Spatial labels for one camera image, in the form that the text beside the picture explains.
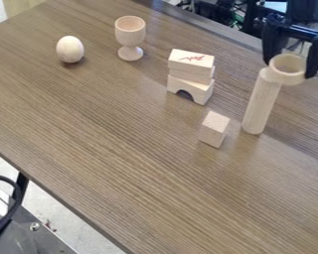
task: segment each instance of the gray floor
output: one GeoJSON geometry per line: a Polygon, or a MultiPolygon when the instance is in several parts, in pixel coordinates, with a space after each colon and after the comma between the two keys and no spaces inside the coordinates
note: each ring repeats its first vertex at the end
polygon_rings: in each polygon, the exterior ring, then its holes
{"type": "MultiPolygon", "coordinates": [[[[0,22],[6,19],[4,6],[0,0],[0,22]]],[[[0,158],[0,175],[15,179],[17,171],[0,158]]],[[[5,185],[0,185],[0,189],[5,192],[10,190],[5,185]]],[[[77,250],[79,254],[123,253],[33,183],[28,187],[24,206],[44,223],[50,221],[51,227],[57,230],[56,234],[77,250]]]]}

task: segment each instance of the red drawing on block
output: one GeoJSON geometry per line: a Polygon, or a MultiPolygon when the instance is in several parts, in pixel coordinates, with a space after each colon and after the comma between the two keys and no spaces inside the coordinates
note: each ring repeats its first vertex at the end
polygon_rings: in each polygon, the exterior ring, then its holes
{"type": "Polygon", "coordinates": [[[201,57],[189,57],[189,58],[179,59],[179,61],[181,61],[181,60],[188,60],[188,61],[196,60],[196,61],[201,61],[204,57],[205,57],[205,56],[201,56],[201,57]]]}

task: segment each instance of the wooden cylinder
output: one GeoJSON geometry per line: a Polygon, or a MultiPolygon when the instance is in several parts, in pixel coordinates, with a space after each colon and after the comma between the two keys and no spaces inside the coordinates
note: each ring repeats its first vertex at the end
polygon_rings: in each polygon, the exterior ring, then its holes
{"type": "Polygon", "coordinates": [[[242,129],[250,134],[260,134],[264,130],[281,87],[280,83],[266,80],[267,69],[259,72],[242,121],[242,129]]]}
{"type": "Polygon", "coordinates": [[[250,134],[260,134],[270,116],[281,85],[296,85],[304,81],[305,60],[294,54],[274,57],[263,68],[255,82],[242,129],[250,134]]]}

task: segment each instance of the stacked blocks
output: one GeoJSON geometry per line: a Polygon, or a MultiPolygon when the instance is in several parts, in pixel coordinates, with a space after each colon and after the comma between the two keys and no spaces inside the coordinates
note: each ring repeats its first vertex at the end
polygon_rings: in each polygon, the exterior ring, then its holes
{"type": "Polygon", "coordinates": [[[187,91],[196,103],[205,105],[215,87],[214,63],[213,56],[173,50],[168,60],[167,90],[173,93],[187,91]]]}

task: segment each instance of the wooden block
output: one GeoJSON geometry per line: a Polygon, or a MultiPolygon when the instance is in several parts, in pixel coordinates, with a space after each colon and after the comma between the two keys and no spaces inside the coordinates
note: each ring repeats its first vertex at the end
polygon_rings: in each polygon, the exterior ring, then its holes
{"type": "Polygon", "coordinates": [[[215,74],[215,67],[212,68],[211,74],[210,75],[200,75],[196,74],[193,72],[186,72],[183,70],[178,70],[178,69],[170,69],[170,75],[174,77],[178,77],[181,79],[186,79],[190,81],[194,81],[197,83],[203,83],[203,84],[210,84],[211,79],[213,78],[215,74]]]}
{"type": "Polygon", "coordinates": [[[215,87],[215,80],[211,79],[209,84],[196,83],[193,81],[168,76],[167,90],[177,93],[180,90],[187,91],[191,94],[193,100],[201,105],[205,105],[210,99],[215,87]]]}
{"type": "Polygon", "coordinates": [[[174,49],[168,60],[168,67],[210,76],[214,62],[214,56],[174,49]]]}
{"type": "Polygon", "coordinates": [[[210,146],[220,148],[226,137],[230,118],[210,111],[203,121],[199,139],[210,146]]]}

